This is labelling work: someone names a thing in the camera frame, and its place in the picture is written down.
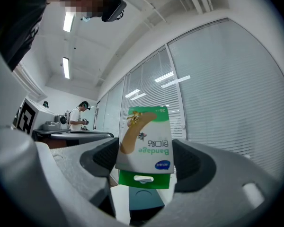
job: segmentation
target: wall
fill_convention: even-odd
[[[52,74],[51,69],[47,64],[48,61],[44,58],[42,42],[42,38],[36,37],[33,41],[32,48],[21,60],[21,64],[41,89],[44,88]]]
[[[230,18],[248,30],[271,53],[284,74],[284,24],[266,0],[228,0],[230,9],[217,9],[197,15],[195,11],[177,13],[139,39],[116,64],[100,88],[100,99],[128,71],[165,43],[196,27]]]
[[[77,107],[81,102],[87,101],[90,106],[93,106],[90,110],[81,113],[82,118],[86,118],[89,121],[87,128],[89,130],[93,129],[95,111],[96,111],[96,101],[93,101],[88,98],[76,96],[74,94],[62,92],[50,87],[44,87],[44,92],[47,95],[47,98],[44,101],[47,101],[49,104],[49,109],[55,114],[64,114],[66,110],[71,111],[73,108]]]
[[[54,74],[48,80],[46,86],[80,97],[89,98],[89,100],[97,101],[98,99],[98,88],[94,88],[88,82],[69,80],[61,75]]]

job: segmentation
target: black shirt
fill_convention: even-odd
[[[0,52],[13,71],[30,50],[38,32],[46,0],[14,0],[0,24]]]

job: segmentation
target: fluorescent light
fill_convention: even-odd
[[[163,75],[162,77],[155,79],[155,81],[160,82],[160,81],[165,80],[166,78],[172,77],[173,75],[174,75],[174,73],[171,71],[170,73],[167,73],[167,74]]]
[[[140,92],[140,90],[139,90],[139,89],[136,89],[136,90],[132,91],[131,93],[126,94],[125,97],[126,97],[126,98],[131,97],[132,95],[134,95],[134,94],[136,94],[136,93],[138,93],[138,92]]]
[[[140,95],[138,95],[138,96],[135,96],[135,97],[131,98],[131,100],[136,100],[136,99],[138,99],[138,98],[140,98],[140,97],[143,97],[143,96],[145,96],[145,95],[146,95],[146,93],[142,93],[142,94],[140,94]]]
[[[185,81],[185,80],[188,80],[188,79],[190,79],[190,76],[186,76],[186,77],[180,78],[178,80],[171,81],[167,84],[162,85],[161,88],[166,88],[166,87],[169,87],[171,85],[174,85],[176,82],[181,82],[181,81]]]
[[[63,57],[63,69],[64,69],[64,76],[65,78],[69,79],[70,78],[70,71],[69,71],[69,66],[68,66],[68,59]]]
[[[70,12],[66,12],[65,14],[65,20],[64,20],[64,26],[63,26],[63,30],[66,32],[70,32],[71,31],[71,26],[72,26],[72,22],[74,19],[74,14],[70,13]]]

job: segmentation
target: window blinds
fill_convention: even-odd
[[[126,75],[120,120],[120,137],[123,136],[128,109],[131,106],[167,106],[173,139],[182,139],[179,98],[176,85],[162,87],[174,81],[166,49]]]
[[[97,131],[103,131],[103,123],[104,123],[104,116],[105,116],[105,107],[107,102],[107,94],[106,93],[100,100],[100,102],[97,104],[97,115],[96,115],[96,130]]]
[[[188,140],[251,157],[284,174],[284,77],[267,50],[232,21],[169,44]]]
[[[119,137],[120,111],[124,79],[108,92],[103,131]]]

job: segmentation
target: white t-shirt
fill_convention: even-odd
[[[72,111],[71,111],[71,114],[70,114],[70,123],[71,121],[81,121],[81,111],[79,110],[79,108],[74,108]],[[81,130],[81,124],[70,124],[71,126],[71,130],[72,131],[80,131]]]

